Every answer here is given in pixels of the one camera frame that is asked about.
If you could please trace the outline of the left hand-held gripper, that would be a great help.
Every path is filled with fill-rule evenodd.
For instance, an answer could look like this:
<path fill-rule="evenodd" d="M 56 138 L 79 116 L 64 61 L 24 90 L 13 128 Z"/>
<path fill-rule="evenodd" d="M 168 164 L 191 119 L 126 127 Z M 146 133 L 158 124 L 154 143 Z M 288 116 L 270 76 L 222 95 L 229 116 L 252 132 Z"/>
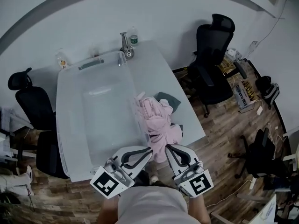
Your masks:
<path fill-rule="evenodd" d="M 141 170 L 151 159 L 152 148 L 128 146 L 120 148 L 104 166 L 100 166 L 90 181 L 105 198 L 112 198 L 132 187 Z M 122 168 L 114 160 L 124 163 Z"/>

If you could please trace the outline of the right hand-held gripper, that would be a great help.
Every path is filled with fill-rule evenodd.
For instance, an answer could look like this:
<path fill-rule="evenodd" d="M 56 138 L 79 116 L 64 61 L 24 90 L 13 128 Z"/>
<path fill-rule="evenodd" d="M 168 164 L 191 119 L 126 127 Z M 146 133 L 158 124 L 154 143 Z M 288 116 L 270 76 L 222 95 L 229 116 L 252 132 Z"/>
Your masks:
<path fill-rule="evenodd" d="M 175 175 L 174 182 L 186 196 L 196 198 L 213 188 L 209 171 L 203 168 L 203 162 L 191 148 L 167 144 L 165 154 Z"/>

